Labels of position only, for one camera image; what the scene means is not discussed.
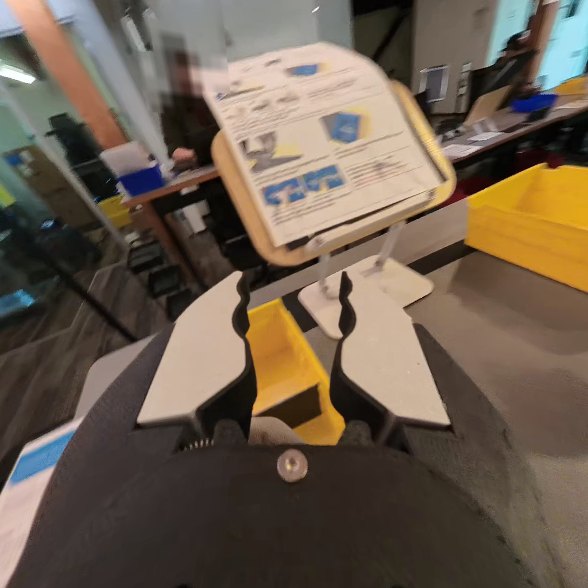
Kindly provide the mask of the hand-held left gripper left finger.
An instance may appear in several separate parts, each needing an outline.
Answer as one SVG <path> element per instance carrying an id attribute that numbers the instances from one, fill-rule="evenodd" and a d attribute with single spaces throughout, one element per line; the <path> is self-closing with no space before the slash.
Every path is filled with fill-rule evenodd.
<path id="1" fill-rule="evenodd" d="M 249 437 L 257 397 L 249 301 L 247 276 L 233 272 L 180 315 L 138 412 L 140 428 L 188 425 L 211 438 L 230 420 Z"/>

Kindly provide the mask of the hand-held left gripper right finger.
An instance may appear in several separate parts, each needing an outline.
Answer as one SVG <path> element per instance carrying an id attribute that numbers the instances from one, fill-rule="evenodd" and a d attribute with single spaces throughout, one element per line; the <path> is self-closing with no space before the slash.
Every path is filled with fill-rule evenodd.
<path id="1" fill-rule="evenodd" d="M 345 428 L 358 425 L 375 445 L 402 426 L 447 432 L 452 423 L 411 317 L 359 272 L 339 289 L 341 338 L 330 373 L 330 400 Z"/>

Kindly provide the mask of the yellow plastic bin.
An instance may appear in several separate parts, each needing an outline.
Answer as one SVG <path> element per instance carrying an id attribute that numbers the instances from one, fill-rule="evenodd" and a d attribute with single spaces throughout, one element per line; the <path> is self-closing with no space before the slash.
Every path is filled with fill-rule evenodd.
<path id="1" fill-rule="evenodd" d="M 587 168 L 540 164 L 471 195 L 465 244 L 587 292 Z"/>
<path id="2" fill-rule="evenodd" d="M 310 445 L 335 445 L 344 420 L 330 400 L 330 378 L 284 303 L 248 312 L 247 340 L 256 373 L 252 415 L 274 417 Z"/>

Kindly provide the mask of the wooden document stand white base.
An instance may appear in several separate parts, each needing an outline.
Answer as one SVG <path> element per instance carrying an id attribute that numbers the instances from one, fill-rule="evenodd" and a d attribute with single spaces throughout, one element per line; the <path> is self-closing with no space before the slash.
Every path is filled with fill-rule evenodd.
<path id="1" fill-rule="evenodd" d="M 205 99 L 213 161 L 257 253 L 280 267 L 319 260 L 299 301 L 327 336 L 342 336 L 344 300 L 358 318 L 378 308 L 380 326 L 432 292 L 391 253 L 456 177 L 405 86 L 320 42 L 230 62 Z"/>

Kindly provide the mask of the small yellow bin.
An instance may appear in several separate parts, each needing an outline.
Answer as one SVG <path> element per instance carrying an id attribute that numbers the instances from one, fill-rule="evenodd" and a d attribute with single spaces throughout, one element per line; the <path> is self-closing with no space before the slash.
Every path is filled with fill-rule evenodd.
<path id="1" fill-rule="evenodd" d="M 122 229 L 131 224 L 129 210 L 122 200 L 122 195 L 116 195 L 98 202 L 98 207 L 116 229 Z"/>

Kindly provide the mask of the blue white paper sheet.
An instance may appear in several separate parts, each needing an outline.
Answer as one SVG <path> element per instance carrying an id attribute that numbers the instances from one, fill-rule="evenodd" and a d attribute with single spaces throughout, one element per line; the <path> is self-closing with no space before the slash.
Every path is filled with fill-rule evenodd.
<path id="1" fill-rule="evenodd" d="M 82 418 L 25 444 L 1 491 L 1 587 L 24 551 L 49 480 Z"/>

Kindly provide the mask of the blue plastic bin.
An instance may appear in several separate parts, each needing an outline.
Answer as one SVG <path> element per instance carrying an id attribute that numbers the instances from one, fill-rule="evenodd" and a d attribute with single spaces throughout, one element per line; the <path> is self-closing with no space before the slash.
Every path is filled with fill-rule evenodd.
<path id="1" fill-rule="evenodd" d="M 118 177 L 118 182 L 131 197 L 140 196 L 166 187 L 167 181 L 160 165 L 155 163 L 147 168 Z"/>

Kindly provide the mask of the printed instruction sheet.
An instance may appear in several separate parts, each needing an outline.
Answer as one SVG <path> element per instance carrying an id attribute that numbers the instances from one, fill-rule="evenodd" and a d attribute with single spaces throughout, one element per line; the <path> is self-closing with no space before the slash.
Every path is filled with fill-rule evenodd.
<path id="1" fill-rule="evenodd" d="M 419 203 L 445 180 L 384 71 L 351 49 L 235 61 L 203 96 L 274 246 Z"/>

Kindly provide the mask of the background office desk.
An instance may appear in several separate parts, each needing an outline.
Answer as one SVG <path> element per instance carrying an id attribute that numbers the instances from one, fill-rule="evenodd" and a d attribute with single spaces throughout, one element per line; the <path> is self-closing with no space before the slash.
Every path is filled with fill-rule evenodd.
<path id="1" fill-rule="evenodd" d="M 531 141 L 545 129 L 576 122 L 587 115 L 587 93 L 558 96 L 555 105 L 541 118 L 529 120 L 530 115 L 517 113 L 510 108 L 466 128 L 452 139 L 439 141 L 445 157 L 455 169 L 472 165 L 496 151 Z"/>

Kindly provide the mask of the blue box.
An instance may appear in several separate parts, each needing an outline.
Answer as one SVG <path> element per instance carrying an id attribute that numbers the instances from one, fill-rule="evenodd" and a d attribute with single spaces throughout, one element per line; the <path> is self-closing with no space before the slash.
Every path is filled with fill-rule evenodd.
<path id="1" fill-rule="evenodd" d="M 556 93 L 540 93 L 530 98 L 518 99 L 512 102 L 511 111 L 517 114 L 532 114 L 534 112 L 549 110 L 558 101 L 559 96 Z"/>

